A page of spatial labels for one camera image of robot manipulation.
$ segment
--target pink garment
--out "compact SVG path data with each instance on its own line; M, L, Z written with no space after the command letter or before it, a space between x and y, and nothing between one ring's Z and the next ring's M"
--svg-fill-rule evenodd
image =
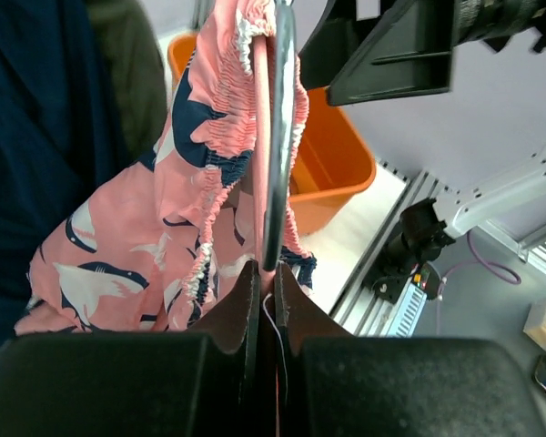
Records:
M154 150L96 191L36 251L33 298L18 334L183 330L230 292L255 253L248 163L262 120L251 45L268 37L272 77L274 35L273 0L216 1ZM257 90L265 85L257 81ZM293 160L307 116L298 84ZM315 259L299 245L289 205L286 216L281 258L307 290Z

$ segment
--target dark blue cloth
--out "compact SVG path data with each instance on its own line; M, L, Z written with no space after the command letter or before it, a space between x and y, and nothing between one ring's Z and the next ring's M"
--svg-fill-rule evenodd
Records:
M39 244L127 164L82 0L0 0L0 345Z

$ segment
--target printed fabric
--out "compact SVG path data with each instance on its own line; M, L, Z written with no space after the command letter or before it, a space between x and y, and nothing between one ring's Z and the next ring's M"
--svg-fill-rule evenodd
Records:
M217 0L153 151L106 183L38 248L18 334L184 330L232 289L254 258L248 164L256 144L251 41L268 37L271 0ZM293 161L308 97L296 87ZM282 260L304 291L316 261L288 205Z

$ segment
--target orange plastic container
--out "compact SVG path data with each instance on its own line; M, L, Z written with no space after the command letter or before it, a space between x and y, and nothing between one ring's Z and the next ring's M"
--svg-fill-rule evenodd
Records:
M195 34L179 36L170 43L167 56L172 91L195 43ZM344 111L326 103L323 88L308 91L308 95L309 118L291 173L289 197L302 236L326 226L376 177L376 161Z

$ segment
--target pink strap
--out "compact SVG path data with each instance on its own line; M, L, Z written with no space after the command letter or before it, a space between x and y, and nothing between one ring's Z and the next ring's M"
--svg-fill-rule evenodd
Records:
M275 271L264 271L263 229L265 228L265 209L267 208L267 183L269 172L269 147L271 143L271 106L269 93L269 74L267 39L256 36L253 39L253 59L255 69L255 99L257 102L257 143L252 158L253 198L255 220L255 257L259 264L263 295L275 277Z

